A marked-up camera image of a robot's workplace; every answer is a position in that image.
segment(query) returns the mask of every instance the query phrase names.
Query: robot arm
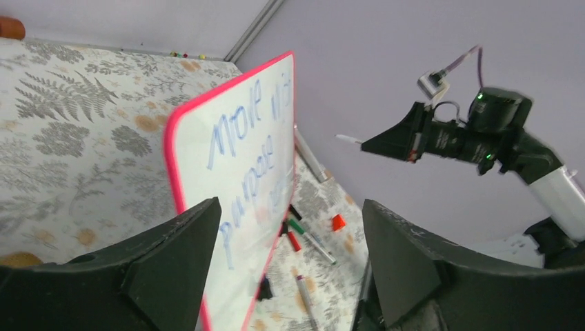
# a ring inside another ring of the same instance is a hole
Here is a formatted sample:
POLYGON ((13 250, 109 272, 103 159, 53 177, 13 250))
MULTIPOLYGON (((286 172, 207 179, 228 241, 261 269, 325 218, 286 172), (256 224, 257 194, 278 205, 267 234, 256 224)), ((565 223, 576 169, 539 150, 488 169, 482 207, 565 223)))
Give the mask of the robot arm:
POLYGON ((434 120, 437 106, 415 102, 400 123, 363 142, 361 150, 411 163, 426 152, 477 164, 479 175, 498 161, 499 172, 516 172, 570 239, 585 241, 585 194, 555 152, 524 130, 529 98, 482 88, 467 122, 434 120))

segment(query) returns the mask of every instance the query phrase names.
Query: pink whiteboard frame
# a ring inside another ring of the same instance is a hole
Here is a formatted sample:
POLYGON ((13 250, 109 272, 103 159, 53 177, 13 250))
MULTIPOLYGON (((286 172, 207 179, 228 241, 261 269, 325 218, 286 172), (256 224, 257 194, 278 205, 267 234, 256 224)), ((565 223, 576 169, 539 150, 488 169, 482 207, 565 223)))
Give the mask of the pink whiteboard frame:
MULTIPOLYGON (((217 86, 216 88, 207 91, 201 95, 199 95, 198 97, 196 97, 195 99, 189 101, 188 103, 183 104, 182 106, 177 107, 177 109, 175 109, 175 111, 170 115, 168 121, 167 121, 167 126, 165 129, 165 133, 164 133, 164 144, 163 144, 163 148, 164 148, 164 156, 165 156, 165 160, 166 160, 166 165, 167 165, 167 172, 168 172, 168 176, 169 176, 169 180, 170 180, 170 187, 172 190, 172 195, 175 199, 175 207, 177 209, 177 214, 181 214, 182 212, 184 212, 185 210, 187 210, 187 206, 185 205, 185 196, 183 194, 183 187, 181 185, 181 178, 179 176, 179 171, 177 169, 177 158, 175 157, 176 153, 175 153, 175 135, 177 133, 177 127, 180 123, 180 121, 183 119, 183 116, 185 114, 188 114, 189 112, 194 112, 195 110, 197 110, 197 108, 201 105, 203 105, 204 103, 206 103, 207 101, 214 99, 215 97, 220 96, 221 94, 223 94, 225 91, 228 91, 229 89, 239 85, 240 83, 243 83, 244 81, 248 80, 249 78, 253 77, 254 75, 258 74, 261 71, 264 71, 266 69, 268 69, 269 67, 275 65, 276 63, 282 61, 283 59, 292 56, 292 68, 293 68, 293 72, 292 72, 292 82, 293 82, 293 95, 292 95, 292 111, 293 111, 293 121, 292 121, 292 125, 294 126, 296 124, 296 119, 297 119, 297 98, 296 98, 296 94, 297 94, 297 65, 296 65, 296 61, 295 61, 295 53, 293 51, 288 51, 282 55, 280 55, 279 57, 276 57, 268 62, 266 62, 265 64, 263 64, 262 66, 259 66, 251 71, 248 71, 244 74, 239 75, 238 77, 231 79, 223 84, 221 84, 220 86, 217 86)), ((296 164, 296 154, 295 154, 295 146, 294 146, 294 139, 293 141, 293 145, 292 145, 292 186, 293 186, 293 190, 292 190, 292 194, 290 196, 290 201, 289 201, 289 205, 292 203, 293 201, 293 195, 295 193, 295 189, 294 187, 296 186, 296 182, 295 182, 295 173, 297 171, 297 164, 296 164)), ((272 248, 270 249, 270 253, 268 254, 268 260, 266 261, 266 265, 264 266, 264 271, 262 272, 262 276, 264 277, 264 275, 266 274, 266 271, 268 269, 268 265, 270 264, 270 260, 272 260, 272 255, 274 254, 274 250, 276 248, 276 245, 278 243, 278 239, 279 239, 279 233, 277 233, 276 238, 274 240, 274 243, 272 245, 272 248)), ((200 317, 201 317, 201 324, 203 326, 203 330, 204 331, 212 331, 212 325, 211 325, 211 320, 210 320, 210 315, 207 309, 207 300, 206 300, 206 295, 204 293, 203 295, 203 300, 201 301, 201 309, 199 311, 200 317)), ((252 303, 250 304, 250 307, 248 308, 248 312, 246 313, 246 319, 244 320, 244 324, 241 327, 241 330, 244 331, 246 329, 246 326, 248 325, 248 323, 250 322, 250 318, 252 316, 252 312, 254 311, 254 304, 256 303, 255 298, 252 300, 252 303)))

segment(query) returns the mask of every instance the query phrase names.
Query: metal rod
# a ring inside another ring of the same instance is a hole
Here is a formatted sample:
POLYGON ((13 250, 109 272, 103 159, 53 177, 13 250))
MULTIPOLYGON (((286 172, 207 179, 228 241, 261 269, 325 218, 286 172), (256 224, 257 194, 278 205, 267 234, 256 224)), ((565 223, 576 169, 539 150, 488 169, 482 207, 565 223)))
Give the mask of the metal rod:
POLYGON ((307 163, 307 166, 309 167, 310 171, 313 173, 315 178, 317 178, 317 181, 320 183, 327 181, 329 177, 325 173, 325 168, 317 161, 317 158, 315 157, 313 152, 311 152, 309 145, 307 145, 305 139, 303 139, 303 136, 301 136, 301 133, 299 132, 299 129, 297 128, 296 125, 295 145, 297 146, 299 154, 307 163))
POLYGON ((262 11, 258 14, 258 16, 256 16, 256 19, 254 19, 252 24, 250 24, 238 42, 236 42, 235 46, 225 57, 224 61, 235 63, 248 49, 252 41, 256 39, 260 31, 264 29, 272 16, 274 16, 276 11, 278 11, 280 6, 282 6, 284 1, 285 0, 270 0, 266 6, 262 8, 262 11))
POLYGON ((363 310, 365 308, 366 301, 368 300, 370 294, 370 286, 372 283, 372 265, 370 263, 370 259, 368 257, 368 263, 366 264, 366 269, 364 270, 364 280, 361 281, 361 289, 359 291, 359 297, 357 299, 355 313, 353 315, 353 321, 351 323, 351 331, 358 331, 359 330, 359 322, 362 318, 363 310))

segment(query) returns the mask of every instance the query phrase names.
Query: silver pen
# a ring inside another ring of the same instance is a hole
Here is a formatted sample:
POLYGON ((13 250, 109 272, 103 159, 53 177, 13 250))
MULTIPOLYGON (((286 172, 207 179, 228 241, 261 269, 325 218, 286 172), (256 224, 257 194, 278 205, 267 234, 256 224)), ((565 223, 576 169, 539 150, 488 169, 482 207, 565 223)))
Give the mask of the silver pen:
POLYGON ((315 178, 317 178, 317 181, 323 183, 327 179, 329 179, 327 177, 327 174, 325 173, 325 168, 317 161, 317 158, 315 157, 313 152, 311 152, 309 145, 307 145, 305 139, 303 138, 303 136, 301 136, 301 133, 299 132, 299 129, 297 128, 296 124, 295 145, 297 146, 299 154, 307 163, 307 166, 309 167, 310 171, 313 173, 315 178))
MULTIPOLYGON (((321 240, 321 238, 320 238, 319 236, 317 236, 316 234, 313 234, 313 233, 309 233, 309 235, 310 235, 310 236, 311 236, 311 237, 312 237, 312 238, 313 238, 313 239, 314 239, 314 240, 315 240, 315 241, 316 241, 316 242, 317 242, 317 243, 318 243, 318 244, 319 244, 319 245, 320 245, 320 246, 321 246, 321 247, 322 247, 324 250, 326 250, 326 249, 327 249, 327 248, 325 248, 325 245, 323 244, 323 241, 321 240)), ((329 255, 330 255, 332 258, 333 258, 332 260, 328 258, 328 259, 329 259, 329 261, 331 261, 331 263, 332 263, 332 264, 335 264, 335 263, 336 263, 336 260, 335 260, 335 258, 333 257, 333 253, 332 253, 330 250, 328 250, 327 252, 328 252, 328 253, 329 253, 329 255)))
POLYGON ((297 276, 297 286, 299 287, 299 292, 301 293, 301 298, 303 299, 303 303, 305 308, 307 309, 307 314, 309 315, 309 322, 313 330, 318 331, 319 326, 317 325, 317 320, 313 314, 313 303, 311 302, 309 291, 307 290, 307 286, 305 284, 305 279, 302 276, 297 276))
POLYGON ((329 260, 329 262, 331 262, 331 264, 337 263, 337 260, 329 252, 327 252, 327 250, 325 250, 325 247, 319 244, 309 232, 305 231, 299 222, 296 222, 294 219, 289 219, 287 223, 288 225, 292 226, 292 228, 295 229, 295 231, 297 231, 301 237, 307 239, 307 241, 313 245, 313 247, 319 251, 321 255, 323 255, 327 260, 329 260))

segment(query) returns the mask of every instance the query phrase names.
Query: white marker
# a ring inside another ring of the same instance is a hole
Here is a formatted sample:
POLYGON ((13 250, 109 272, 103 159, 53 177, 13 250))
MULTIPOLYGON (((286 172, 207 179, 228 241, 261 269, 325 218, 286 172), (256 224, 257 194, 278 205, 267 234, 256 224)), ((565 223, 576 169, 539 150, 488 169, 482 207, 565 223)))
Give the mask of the white marker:
POLYGON ((297 286, 299 287, 301 299, 303 300, 305 309, 307 310, 307 315, 309 315, 309 323, 311 324, 311 328, 314 331, 319 331, 319 324, 317 324, 317 320, 313 314, 313 303, 310 299, 307 285, 305 284, 305 278, 302 276, 297 276, 297 286))
POLYGON ((363 141, 361 141, 359 139, 356 139, 356 138, 353 138, 353 137, 349 137, 349 136, 346 136, 344 134, 336 134, 335 135, 335 138, 341 139, 343 141, 347 141, 349 143, 357 143, 359 145, 361 145, 363 143, 363 141))
POLYGON ((303 136, 299 132, 299 129, 295 125, 295 146, 297 146, 297 150, 305 162, 307 166, 315 176, 318 182, 323 183, 324 181, 328 180, 327 174, 325 173, 325 168, 322 164, 317 161, 317 158, 310 150, 309 145, 305 142, 303 136))

